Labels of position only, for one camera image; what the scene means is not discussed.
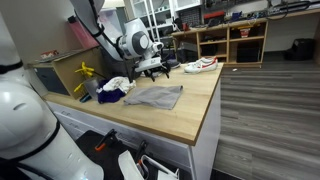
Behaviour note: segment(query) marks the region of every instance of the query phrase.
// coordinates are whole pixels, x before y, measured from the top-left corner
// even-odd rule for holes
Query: white sneaker
[[[196,61],[193,64],[188,65],[184,68],[184,72],[186,73],[199,73],[204,71],[213,71],[216,70],[218,67],[218,59],[216,57],[213,58],[214,60],[209,63],[204,63],[201,60]]]
[[[212,58],[204,58],[204,57],[202,57],[202,58],[196,60],[195,62],[188,63],[188,66],[189,66],[189,65],[192,65],[192,64],[194,64],[194,63],[198,63],[199,61],[202,61],[203,63],[211,63],[214,59],[216,59],[215,56],[212,57]]]

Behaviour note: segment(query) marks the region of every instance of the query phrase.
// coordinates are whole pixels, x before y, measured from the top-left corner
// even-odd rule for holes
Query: wooden floor
[[[242,179],[320,179],[320,67],[266,55],[225,68],[214,169]]]

